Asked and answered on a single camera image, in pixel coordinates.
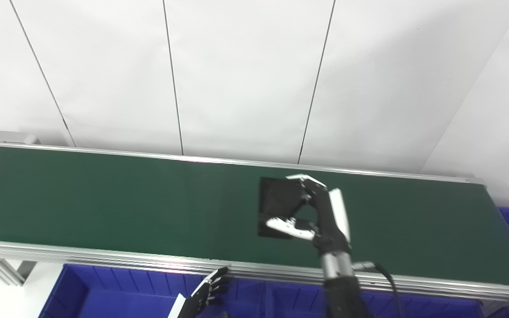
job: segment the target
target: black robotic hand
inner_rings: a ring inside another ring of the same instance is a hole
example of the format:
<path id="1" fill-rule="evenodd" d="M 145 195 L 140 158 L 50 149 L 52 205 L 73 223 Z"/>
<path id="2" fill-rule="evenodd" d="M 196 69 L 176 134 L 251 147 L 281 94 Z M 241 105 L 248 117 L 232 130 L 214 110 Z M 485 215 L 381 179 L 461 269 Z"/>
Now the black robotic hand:
<path id="1" fill-rule="evenodd" d="M 168 318 L 195 318 L 204 311 L 206 306 L 221 305 L 221 298 L 216 298 L 215 295 L 228 292 L 229 288 L 226 284 L 230 282 L 230 278 L 224 276 L 228 270 L 228 267 L 214 270 L 183 302 L 183 296 L 178 295 Z"/>

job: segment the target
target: white wall panel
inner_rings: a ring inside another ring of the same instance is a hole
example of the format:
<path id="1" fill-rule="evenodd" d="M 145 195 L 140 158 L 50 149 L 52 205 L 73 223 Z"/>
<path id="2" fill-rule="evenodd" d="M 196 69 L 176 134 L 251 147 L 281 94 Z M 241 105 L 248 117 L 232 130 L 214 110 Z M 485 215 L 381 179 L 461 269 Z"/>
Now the white wall panel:
<path id="1" fill-rule="evenodd" d="M 331 0 L 166 0 L 184 153 L 295 163 Z"/>
<path id="2" fill-rule="evenodd" d="M 509 206 L 509 30 L 422 171 L 475 175 Z"/>
<path id="3" fill-rule="evenodd" d="M 418 172 L 509 26 L 509 0 L 338 0 L 300 163 Z"/>
<path id="4" fill-rule="evenodd" d="M 180 153 L 161 0 L 14 0 L 78 147 Z"/>
<path id="5" fill-rule="evenodd" d="M 71 143 L 20 24 L 0 0 L 0 130 L 35 133 L 43 143 Z"/>

